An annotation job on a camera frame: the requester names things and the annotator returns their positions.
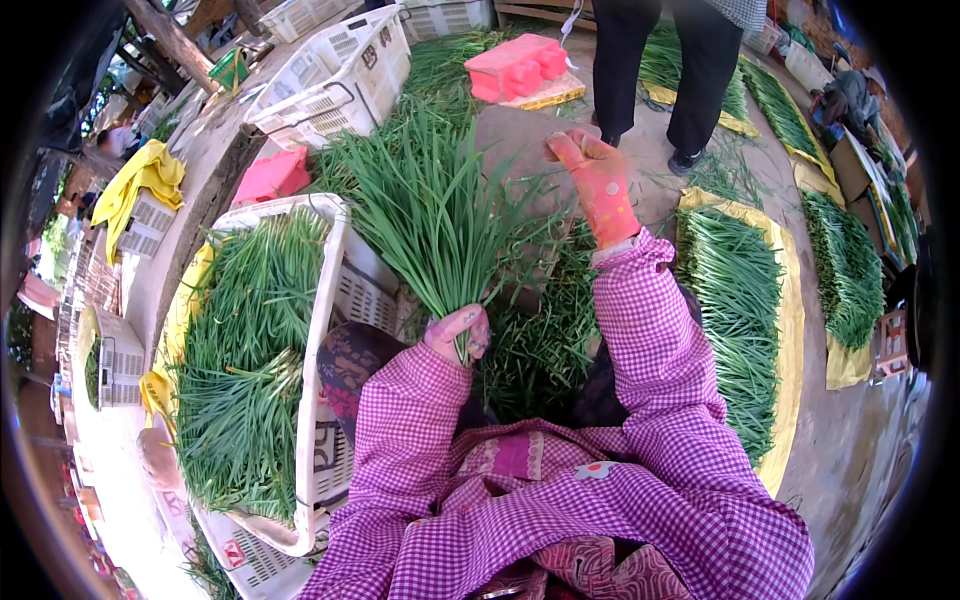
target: polka dot glove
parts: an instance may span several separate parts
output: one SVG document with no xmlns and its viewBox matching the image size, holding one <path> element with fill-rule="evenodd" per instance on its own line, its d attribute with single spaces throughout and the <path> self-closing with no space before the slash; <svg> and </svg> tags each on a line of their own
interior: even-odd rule
<svg viewBox="0 0 960 600">
<path fill-rule="evenodd" d="M 598 250 L 640 232 L 640 221 L 627 198 L 627 167 L 613 146 L 584 130 L 569 130 L 548 135 L 543 155 L 559 161 L 573 177 Z"/>
</svg>

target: hat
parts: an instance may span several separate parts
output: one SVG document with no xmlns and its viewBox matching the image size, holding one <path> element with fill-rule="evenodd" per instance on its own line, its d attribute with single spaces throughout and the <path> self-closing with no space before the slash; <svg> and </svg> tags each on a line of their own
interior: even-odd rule
<svg viewBox="0 0 960 600">
<path fill-rule="evenodd" d="M 880 89 L 883 90 L 883 94 L 886 95 L 887 83 L 883 81 L 883 76 L 880 75 L 880 72 L 876 70 L 876 67 L 868 66 L 867 68 L 863 69 L 861 73 L 863 73 L 864 77 L 867 79 L 874 80 L 876 84 L 880 86 Z"/>
<path fill-rule="evenodd" d="M 184 492 L 183 478 L 177 467 L 177 451 L 173 448 L 170 430 L 160 413 L 154 413 L 152 427 L 136 437 L 136 454 L 140 468 L 150 487 L 160 492 Z"/>
</svg>

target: gloved hand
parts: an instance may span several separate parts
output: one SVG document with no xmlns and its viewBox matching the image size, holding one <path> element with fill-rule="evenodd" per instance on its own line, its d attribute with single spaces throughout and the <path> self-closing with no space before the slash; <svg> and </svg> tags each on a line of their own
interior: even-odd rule
<svg viewBox="0 0 960 600">
<path fill-rule="evenodd" d="M 559 161 L 573 177 L 598 250 L 640 232 L 627 197 L 627 167 L 613 146 L 584 130 L 569 130 L 548 135 L 543 156 Z"/>
<path fill-rule="evenodd" d="M 490 322 L 487 320 L 487 311 L 480 304 L 468 304 L 439 321 L 430 317 L 430 323 L 423 333 L 423 342 L 446 360 L 461 367 L 463 365 L 454 340 L 467 330 L 470 336 L 467 353 L 473 360 L 479 359 L 490 345 Z"/>
</svg>

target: stool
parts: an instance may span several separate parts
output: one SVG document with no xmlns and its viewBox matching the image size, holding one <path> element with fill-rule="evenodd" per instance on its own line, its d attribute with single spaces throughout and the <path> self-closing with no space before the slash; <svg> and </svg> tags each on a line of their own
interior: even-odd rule
<svg viewBox="0 0 960 600">
<path fill-rule="evenodd" d="M 906 353 L 906 311 L 895 310 L 880 317 L 880 354 L 876 370 L 884 378 L 906 372 L 910 364 Z"/>
</svg>

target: black shoe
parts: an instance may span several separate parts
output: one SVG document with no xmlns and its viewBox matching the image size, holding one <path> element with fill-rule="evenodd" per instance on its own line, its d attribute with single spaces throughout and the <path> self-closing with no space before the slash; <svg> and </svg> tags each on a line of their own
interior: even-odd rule
<svg viewBox="0 0 960 600">
<path fill-rule="evenodd" d="M 666 166 L 669 167 L 670 172 L 677 177 L 685 177 L 686 174 L 690 172 L 690 169 L 693 168 L 693 165 L 700 162 L 700 159 L 704 157 L 704 154 L 706 154 L 706 152 L 701 150 L 693 156 L 687 156 L 682 154 L 679 150 L 675 150 L 673 151 L 673 155 L 670 157 L 670 159 L 666 161 Z"/>
<path fill-rule="evenodd" d="M 620 145 L 620 134 L 617 135 L 606 135 L 605 133 L 600 133 L 600 141 L 605 144 L 610 144 L 614 148 Z"/>
</svg>

